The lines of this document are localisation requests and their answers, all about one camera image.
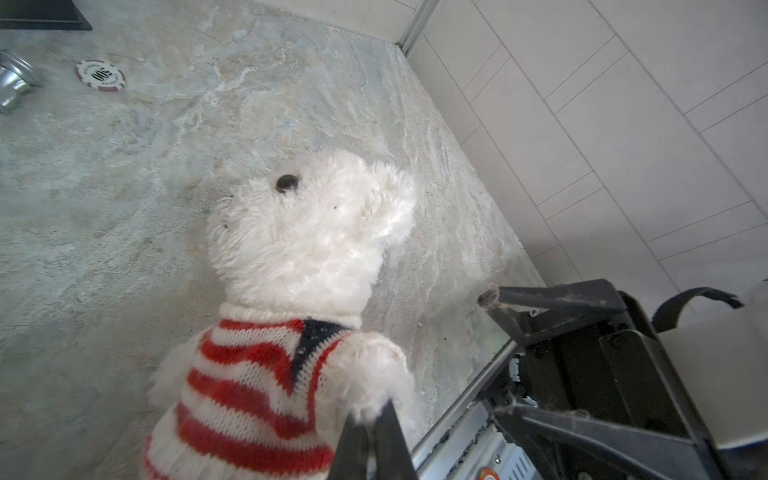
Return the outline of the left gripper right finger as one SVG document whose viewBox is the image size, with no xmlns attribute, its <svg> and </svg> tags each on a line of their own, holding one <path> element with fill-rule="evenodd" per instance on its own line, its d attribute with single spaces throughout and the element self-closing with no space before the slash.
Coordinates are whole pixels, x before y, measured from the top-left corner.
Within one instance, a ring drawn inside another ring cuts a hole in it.
<svg viewBox="0 0 768 480">
<path fill-rule="evenodd" d="M 373 479 L 418 479 L 392 401 L 385 405 L 373 426 L 373 444 Z"/>
</svg>

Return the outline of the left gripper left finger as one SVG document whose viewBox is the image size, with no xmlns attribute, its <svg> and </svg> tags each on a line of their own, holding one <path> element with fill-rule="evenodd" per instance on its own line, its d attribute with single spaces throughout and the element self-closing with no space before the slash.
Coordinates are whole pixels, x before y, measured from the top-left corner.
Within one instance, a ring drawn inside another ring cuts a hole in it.
<svg viewBox="0 0 768 480">
<path fill-rule="evenodd" d="M 366 480 L 373 452 L 371 428 L 350 414 L 344 424 L 328 480 Z"/>
</svg>

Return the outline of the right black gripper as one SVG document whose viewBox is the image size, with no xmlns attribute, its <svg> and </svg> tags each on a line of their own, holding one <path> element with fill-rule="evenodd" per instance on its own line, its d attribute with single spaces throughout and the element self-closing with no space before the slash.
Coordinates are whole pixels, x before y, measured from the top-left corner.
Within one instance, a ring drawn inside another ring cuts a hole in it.
<svg viewBox="0 0 768 480">
<path fill-rule="evenodd" d="M 493 287 L 478 305 L 520 348 L 493 412 L 544 479 L 763 479 L 767 440 L 720 450 L 639 303 L 605 279 Z"/>
</svg>

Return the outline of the white teddy bear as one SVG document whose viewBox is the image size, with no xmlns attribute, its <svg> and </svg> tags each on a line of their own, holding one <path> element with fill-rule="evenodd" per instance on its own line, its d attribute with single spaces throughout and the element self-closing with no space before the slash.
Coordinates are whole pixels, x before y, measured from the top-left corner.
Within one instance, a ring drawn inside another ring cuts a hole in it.
<svg viewBox="0 0 768 480">
<path fill-rule="evenodd" d="M 403 429 L 416 425 L 406 356 L 386 336 L 364 331 L 362 313 L 386 251 L 413 228 L 417 198 L 406 171 L 335 150 L 237 185 L 208 219 L 208 256 L 226 294 L 216 323 L 224 304 L 360 318 L 329 360 L 328 385 L 317 396 L 318 432 L 334 442 L 334 456 L 350 414 L 371 424 L 392 401 Z"/>
</svg>

